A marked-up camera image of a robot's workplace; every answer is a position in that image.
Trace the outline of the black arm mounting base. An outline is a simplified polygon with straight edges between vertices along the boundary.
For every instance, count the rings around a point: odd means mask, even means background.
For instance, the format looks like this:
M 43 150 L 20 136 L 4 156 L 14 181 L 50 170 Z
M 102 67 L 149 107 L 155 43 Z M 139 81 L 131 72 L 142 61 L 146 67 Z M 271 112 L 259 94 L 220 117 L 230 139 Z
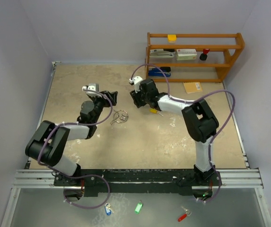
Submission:
M 220 173 L 213 169 L 78 169 L 70 177 L 53 172 L 54 185 L 78 187 L 85 197 L 99 193 L 174 193 L 182 196 L 211 197 L 212 188 L 221 186 Z

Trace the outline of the large metal keyring with clips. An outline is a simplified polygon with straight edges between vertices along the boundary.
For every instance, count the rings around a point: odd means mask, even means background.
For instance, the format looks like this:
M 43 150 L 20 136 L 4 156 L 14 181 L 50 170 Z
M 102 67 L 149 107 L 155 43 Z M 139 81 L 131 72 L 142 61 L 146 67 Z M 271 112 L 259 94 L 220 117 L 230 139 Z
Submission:
M 129 119 L 129 115 L 126 111 L 124 110 L 113 110 L 113 119 L 112 121 L 110 122 L 111 125 L 115 124 L 115 123 L 118 123 L 118 124 L 121 124 L 121 123 L 125 123 L 127 122 Z

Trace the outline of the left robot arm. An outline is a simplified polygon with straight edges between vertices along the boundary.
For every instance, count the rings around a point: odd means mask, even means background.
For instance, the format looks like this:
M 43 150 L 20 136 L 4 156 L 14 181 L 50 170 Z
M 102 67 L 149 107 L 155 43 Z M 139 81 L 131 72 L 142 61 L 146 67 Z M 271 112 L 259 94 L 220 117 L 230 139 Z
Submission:
M 70 185 L 80 183 L 81 167 L 63 154 L 67 141 L 90 139 L 97 125 L 105 121 L 99 121 L 103 109 L 112 110 L 116 106 L 118 92 L 88 90 L 87 96 L 90 100 L 81 105 L 76 122 L 55 124 L 42 121 L 25 148 L 28 157 L 36 160 L 39 165 L 62 173 Z

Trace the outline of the key with yellow tag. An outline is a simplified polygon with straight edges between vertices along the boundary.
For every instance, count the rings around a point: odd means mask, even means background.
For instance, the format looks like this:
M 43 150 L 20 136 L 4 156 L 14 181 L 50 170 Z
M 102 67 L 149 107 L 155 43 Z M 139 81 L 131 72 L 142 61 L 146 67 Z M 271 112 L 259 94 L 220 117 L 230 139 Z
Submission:
M 158 114 L 158 115 L 160 115 L 160 116 L 163 117 L 163 115 L 161 114 L 161 112 L 158 111 L 158 110 L 156 110 L 156 109 L 150 109 L 150 112 L 153 113 L 153 114 Z

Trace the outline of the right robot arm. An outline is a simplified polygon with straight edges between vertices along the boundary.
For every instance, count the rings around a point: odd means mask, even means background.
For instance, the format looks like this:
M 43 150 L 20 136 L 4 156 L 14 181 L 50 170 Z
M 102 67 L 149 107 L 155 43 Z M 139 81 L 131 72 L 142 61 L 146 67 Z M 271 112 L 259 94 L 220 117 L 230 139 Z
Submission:
M 179 99 L 168 93 L 160 93 L 151 79 L 135 77 L 129 80 L 134 86 L 130 95 L 137 108 L 149 105 L 152 109 L 170 112 L 183 117 L 188 134 L 195 141 L 196 163 L 194 165 L 195 181 L 206 185 L 215 172 L 213 162 L 213 139 L 219 123 L 207 102 Z

